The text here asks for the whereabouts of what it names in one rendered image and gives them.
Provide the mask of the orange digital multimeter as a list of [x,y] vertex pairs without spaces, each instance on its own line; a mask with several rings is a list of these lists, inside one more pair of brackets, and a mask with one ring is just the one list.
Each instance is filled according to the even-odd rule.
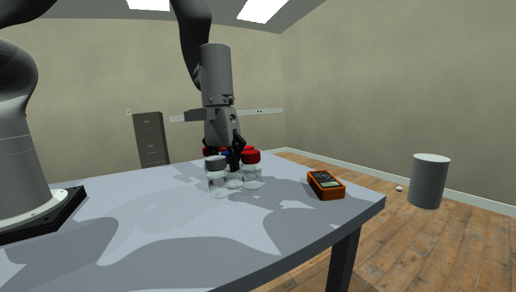
[[346,186],[327,170],[308,171],[307,182],[321,201],[345,197]]

